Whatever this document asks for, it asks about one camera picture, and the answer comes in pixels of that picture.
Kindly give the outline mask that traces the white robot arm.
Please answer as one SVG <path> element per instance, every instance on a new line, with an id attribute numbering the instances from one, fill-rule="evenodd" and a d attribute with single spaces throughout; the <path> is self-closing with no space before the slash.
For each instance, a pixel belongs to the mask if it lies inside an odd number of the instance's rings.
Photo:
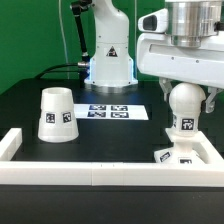
<path id="1" fill-rule="evenodd" d="M 206 86 L 205 111 L 224 91 L 224 0 L 165 0 L 165 7 L 138 20 L 136 65 L 156 76 L 165 94 L 178 80 Z M 96 51 L 88 85 L 105 91 L 133 83 L 128 54 L 129 21 L 112 0 L 93 0 Z"/>

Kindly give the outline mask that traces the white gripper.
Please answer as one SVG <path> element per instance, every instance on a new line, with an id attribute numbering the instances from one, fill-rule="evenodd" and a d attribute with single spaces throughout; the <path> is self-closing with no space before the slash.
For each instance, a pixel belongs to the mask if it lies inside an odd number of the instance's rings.
<path id="1" fill-rule="evenodd" d="M 143 33 L 137 41 L 137 67 L 143 74 L 160 77 L 165 100 L 172 91 L 171 80 L 208 86 L 205 112 L 212 113 L 224 89 L 224 31 L 203 38 L 199 48 L 177 47 L 170 36 Z"/>

